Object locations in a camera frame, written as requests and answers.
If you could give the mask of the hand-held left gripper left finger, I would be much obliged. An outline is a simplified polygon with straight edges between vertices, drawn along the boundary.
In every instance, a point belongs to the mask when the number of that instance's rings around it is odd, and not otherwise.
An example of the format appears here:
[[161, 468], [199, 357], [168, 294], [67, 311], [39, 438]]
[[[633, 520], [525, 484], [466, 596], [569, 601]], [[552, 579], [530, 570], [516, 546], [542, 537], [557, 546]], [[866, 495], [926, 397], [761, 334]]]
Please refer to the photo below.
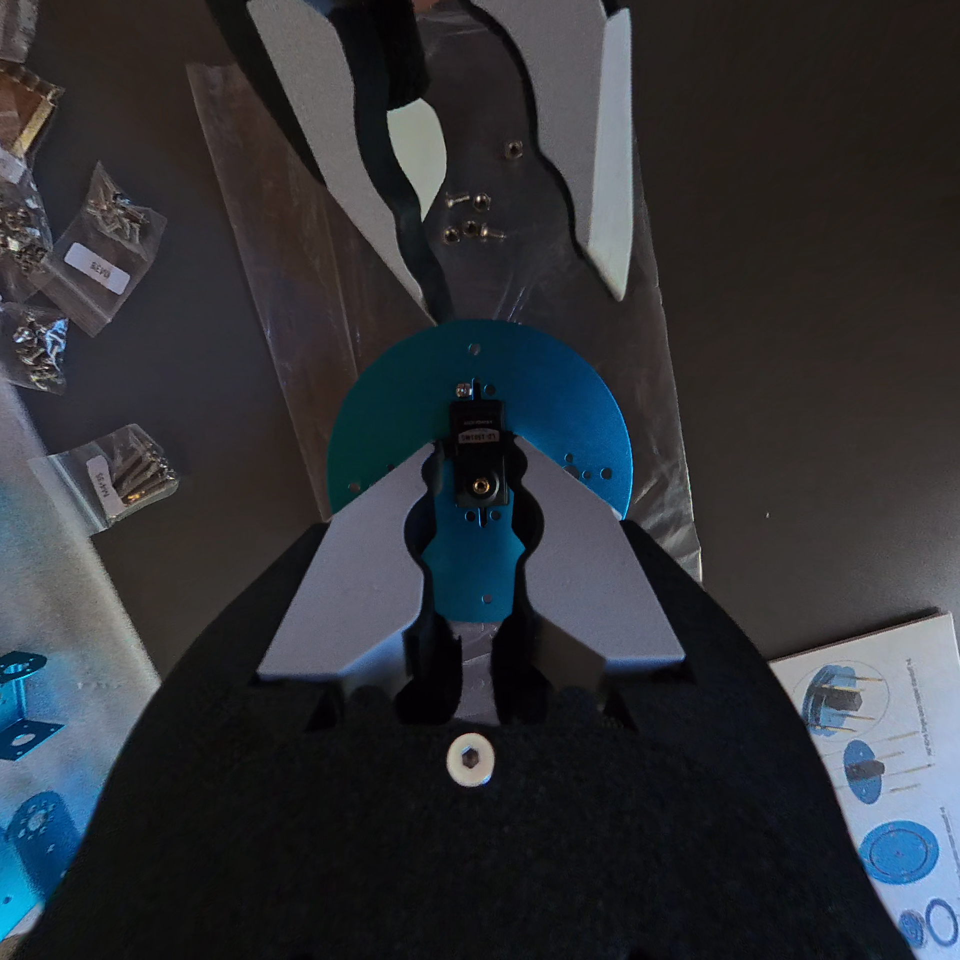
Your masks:
[[435, 613], [426, 548], [443, 453], [429, 441], [331, 519], [257, 668], [262, 681], [409, 681]]

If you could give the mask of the black servo motor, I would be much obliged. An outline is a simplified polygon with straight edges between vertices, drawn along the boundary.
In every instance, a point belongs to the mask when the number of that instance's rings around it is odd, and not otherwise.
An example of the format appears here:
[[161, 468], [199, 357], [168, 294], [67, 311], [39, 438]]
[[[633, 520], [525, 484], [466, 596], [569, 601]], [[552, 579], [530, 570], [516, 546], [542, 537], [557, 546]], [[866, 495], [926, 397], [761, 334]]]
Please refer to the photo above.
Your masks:
[[509, 503], [506, 415], [502, 401], [460, 399], [449, 405], [453, 490], [459, 508], [480, 512]]

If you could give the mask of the blue bracket cluster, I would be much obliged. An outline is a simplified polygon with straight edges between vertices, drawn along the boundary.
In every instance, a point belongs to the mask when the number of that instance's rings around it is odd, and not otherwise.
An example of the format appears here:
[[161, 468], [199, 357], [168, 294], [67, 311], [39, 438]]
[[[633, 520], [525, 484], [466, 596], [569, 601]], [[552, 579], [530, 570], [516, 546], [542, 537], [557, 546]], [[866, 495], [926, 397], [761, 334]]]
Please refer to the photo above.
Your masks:
[[1, 937], [46, 906], [79, 844], [64, 798], [43, 791], [24, 800], [1, 833]]

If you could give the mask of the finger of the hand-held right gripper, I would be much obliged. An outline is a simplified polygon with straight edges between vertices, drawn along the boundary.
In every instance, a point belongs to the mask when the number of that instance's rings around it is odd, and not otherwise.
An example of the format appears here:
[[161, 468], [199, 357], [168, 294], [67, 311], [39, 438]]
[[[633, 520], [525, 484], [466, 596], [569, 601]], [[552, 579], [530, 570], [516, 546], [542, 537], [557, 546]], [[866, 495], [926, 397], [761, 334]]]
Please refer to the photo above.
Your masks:
[[569, 197], [574, 239], [618, 303], [634, 243], [633, 24], [600, 1], [479, 1], [529, 80], [535, 139]]
[[[389, 268], [410, 297], [431, 317], [452, 317], [444, 270], [419, 212], [413, 175], [402, 172], [400, 111], [386, 108], [381, 68], [362, 65], [362, 42], [372, 38], [360, 8], [306, 1], [248, 2], [248, 13], [317, 163], [331, 198]], [[435, 109], [424, 98], [426, 131], [414, 134], [424, 148], [441, 131]]]

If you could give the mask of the white foam sheet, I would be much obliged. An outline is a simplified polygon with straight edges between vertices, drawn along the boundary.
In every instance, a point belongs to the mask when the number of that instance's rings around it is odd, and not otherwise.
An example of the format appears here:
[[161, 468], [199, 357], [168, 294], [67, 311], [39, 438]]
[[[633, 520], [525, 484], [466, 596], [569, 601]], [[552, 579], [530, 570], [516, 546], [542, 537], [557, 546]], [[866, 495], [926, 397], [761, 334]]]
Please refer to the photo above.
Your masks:
[[[159, 678], [89, 538], [32, 472], [40, 457], [29, 414], [3, 382], [1, 655], [46, 657], [26, 680], [28, 716], [64, 727], [17, 762], [1, 759], [1, 834], [24, 801], [50, 790], [82, 838]], [[42, 908], [2, 938], [3, 956]]]

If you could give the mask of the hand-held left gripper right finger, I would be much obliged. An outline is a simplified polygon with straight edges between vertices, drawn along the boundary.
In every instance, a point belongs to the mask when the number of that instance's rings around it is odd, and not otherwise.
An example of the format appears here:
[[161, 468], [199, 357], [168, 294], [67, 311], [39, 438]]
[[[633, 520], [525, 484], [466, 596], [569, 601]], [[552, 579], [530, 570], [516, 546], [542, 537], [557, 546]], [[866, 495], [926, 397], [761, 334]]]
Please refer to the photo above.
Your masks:
[[528, 439], [513, 437], [510, 531], [522, 545], [502, 671], [659, 671], [685, 651], [618, 513]]

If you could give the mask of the blue round metal plate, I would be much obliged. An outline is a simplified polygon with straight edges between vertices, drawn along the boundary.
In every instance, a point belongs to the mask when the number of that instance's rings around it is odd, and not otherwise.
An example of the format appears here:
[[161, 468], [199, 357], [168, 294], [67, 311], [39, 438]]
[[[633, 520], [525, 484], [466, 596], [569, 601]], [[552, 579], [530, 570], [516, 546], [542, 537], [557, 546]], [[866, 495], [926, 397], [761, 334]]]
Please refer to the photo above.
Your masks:
[[522, 544], [505, 507], [457, 506], [450, 403], [457, 383], [473, 400], [505, 405], [507, 435], [524, 438], [623, 518], [633, 455], [618, 403], [570, 346], [503, 320], [446, 322], [397, 343], [359, 377], [342, 402], [327, 450], [327, 492], [337, 513], [429, 442], [443, 459], [438, 531], [424, 552], [437, 613], [449, 621], [497, 622], [513, 609]]

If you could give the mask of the white instruction sheet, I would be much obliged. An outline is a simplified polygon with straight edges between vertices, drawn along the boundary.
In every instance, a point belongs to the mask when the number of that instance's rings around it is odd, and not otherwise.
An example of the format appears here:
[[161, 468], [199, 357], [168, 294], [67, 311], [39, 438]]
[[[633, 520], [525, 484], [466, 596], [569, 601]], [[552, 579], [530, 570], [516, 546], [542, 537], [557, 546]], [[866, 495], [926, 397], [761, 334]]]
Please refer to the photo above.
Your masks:
[[915, 958], [959, 957], [959, 659], [938, 613], [775, 659]]

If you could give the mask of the clear plastic bag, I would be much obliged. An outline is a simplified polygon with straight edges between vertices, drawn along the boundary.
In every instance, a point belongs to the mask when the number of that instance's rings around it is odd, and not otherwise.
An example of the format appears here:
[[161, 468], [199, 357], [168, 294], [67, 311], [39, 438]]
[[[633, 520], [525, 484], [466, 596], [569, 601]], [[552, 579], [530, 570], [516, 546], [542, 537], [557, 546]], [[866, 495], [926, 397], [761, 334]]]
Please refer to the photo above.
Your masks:
[[[259, 679], [258, 666], [319, 542], [286, 588], [281, 611], [270, 615], [254, 681], [317, 688], [330, 711], [340, 711], [356, 690], [380, 690], [414, 724], [453, 717], [538, 722], [549, 701], [568, 690], [591, 695], [611, 714], [645, 700], [687, 706], [697, 677], [686, 627], [672, 622], [670, 593], [691, 588], [686, 573], [699, 577], [700, 547], [635, 132], [634, 18], [633, 243], [627, 293], [617, 302], [574, 239], [567, 188], [537, 143], [520, 56], [473, 4], [440, 2], [415, 16], [430, 78], [423, 99], [438, 115], [447, 150], [446, 179], [424, 228], [448, 284], [452, 317], [429, 316], [406, 292], [308, 172], [238, 64], [188, 70], [258, 320], [326, 519], [322, 536], [337, 514], [328, 493], [333, 428], [369, 366], [399, 342], [445, 323], [493, 320], [541, 331], [594, 368], [623, 415], [633, 473], [630, 505], [619, 520], [685, 659], [658, 671], [502, 671], [505, 619], [450, 621], [435, 607], [412, 679]], [[503, 157], [509, 140], [522, 141], [522, 158]], [[467, 192], [488, 194], [490, 209], [477, 212], [472, 201], [447, 208], [446, 195]], [[466, 220], [506, 238], [462, 236], [446, 245], [445, 227], [461, 229]]]

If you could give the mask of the pile of clear hardware bags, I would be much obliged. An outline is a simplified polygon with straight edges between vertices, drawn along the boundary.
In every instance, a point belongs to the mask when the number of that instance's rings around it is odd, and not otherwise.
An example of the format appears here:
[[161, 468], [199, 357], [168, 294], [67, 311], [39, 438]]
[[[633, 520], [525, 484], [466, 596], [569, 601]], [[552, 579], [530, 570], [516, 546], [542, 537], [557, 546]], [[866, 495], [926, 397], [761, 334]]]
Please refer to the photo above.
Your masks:
[[[1, 371], [10, 386], [61, 396], [70, 331], [94, 337], [114, 320], [153, 266], [166, 219], [135, 203], [98, 162], [78, 212], [53, 236], [33, 162], [64, 90], [26, 67], [39, 11], [39, 2], [1, 4]], [[30, 468], [88, 537], [179, 486], [162, 448], [136, 424]]]

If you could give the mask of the dark grey desk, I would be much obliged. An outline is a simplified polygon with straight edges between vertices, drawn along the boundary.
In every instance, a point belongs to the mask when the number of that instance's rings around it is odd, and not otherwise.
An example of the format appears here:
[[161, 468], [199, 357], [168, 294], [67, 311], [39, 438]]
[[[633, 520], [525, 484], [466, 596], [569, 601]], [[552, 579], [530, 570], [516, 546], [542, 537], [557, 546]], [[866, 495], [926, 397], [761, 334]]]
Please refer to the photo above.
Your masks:
[[[95, 162], [168, 219], [50, 449], [186, 474], [100, 536], [161, 673], [319, 511], [187, 78], [204, 2], [40, 2], [52, 225]], [[640, 164], [707, 590], [765, 654], [958, 614], [958, 2], [635, 2]]]

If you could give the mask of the small blue metal bracket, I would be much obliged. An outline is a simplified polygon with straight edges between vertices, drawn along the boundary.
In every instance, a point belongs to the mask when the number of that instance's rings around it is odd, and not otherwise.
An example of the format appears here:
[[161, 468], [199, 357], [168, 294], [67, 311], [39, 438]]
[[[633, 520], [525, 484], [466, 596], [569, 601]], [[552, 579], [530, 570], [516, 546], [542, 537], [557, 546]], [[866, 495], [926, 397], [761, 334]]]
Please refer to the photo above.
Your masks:
[[1, 657], [1, 760], [18, 762], [63, 724], [28, 716], [26, 681], [47, 665], [42, 654], [11, 651]]

